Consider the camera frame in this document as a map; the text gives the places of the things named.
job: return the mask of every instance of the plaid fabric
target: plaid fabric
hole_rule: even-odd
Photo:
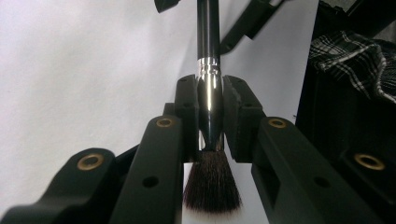
[[[338,81],[349,82],[367,98],[396,104],[396,46],[350,31],[312,41],[309,62]]]

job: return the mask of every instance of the dark bristles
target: dark bristles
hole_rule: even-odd
[[[241,197],[224,151],[205,151],[200,155],[184,189],[186,208],[208,214],[232,213],[239,209]]]

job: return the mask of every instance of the screw hole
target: screw hole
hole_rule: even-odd
[[[160,181],[157,176],[150,176],[143,180],[143,186],[147,189],[154,188],[158,183],[160,183]]]
[[[77,168],[81,171],[90,171],[102,165],[105,158],[101,154],[92,153],[78,161]]]
[[[320,186],[320,187],[322,187],[324,189],[327,189],[327,188],[330,187],[330,183],[329,183],[329,181],[326,178],[317,176],[317,177],[314,178],[314,181],[315,181],[315,183],[318,186]]]
[[[361,166],[364,166],[371,170],[381,171],[381,170],[385,169],[384,162],[382,162],[380,159],[378,159],[374,156],[368,155],[368,154],[357,153],[357,154],[355,154],[354,159]]]
[[[285,121],[281,120],[281,119],[270,119],[268,121],[268,123],[276,128],[285,128],[286,127],[286,123]]]
[[[173,121],[171,119],[159,119],[157,120],[157,126],[161,128],[168,128],[172,126]]]

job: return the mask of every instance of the brass insert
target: brass insert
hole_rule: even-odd
[[[371,156],[368,154],[357,153],[357,154],[355,154],[354,158],[358,164],[360,164],[368,169],[377,170],[377,171],[381,171],[381,170],[385,169],[384,162],[382,162],[380,159],[378,159],[374,156]]]
[[[78,161],[77,168],[82,171],[93,170],[102,165],[105,158],[101,154],[91,153]]]
[[[285,121],[281,120],[281,119],[270,119],[268,121],[268,123],[276,128],[286,128],[286,123]]]
[[[159,119],[157,120],[157,126],[161,128],[169,128],[174,122],[171,119]]]

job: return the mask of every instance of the metal ferrule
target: metal ferrule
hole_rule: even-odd
[[[198,67],[199,129],[205,142],[205,147],[201,147],[201,150],[220,151],[224,149],[224,144],[219,59],[213,57],[199,59]]]

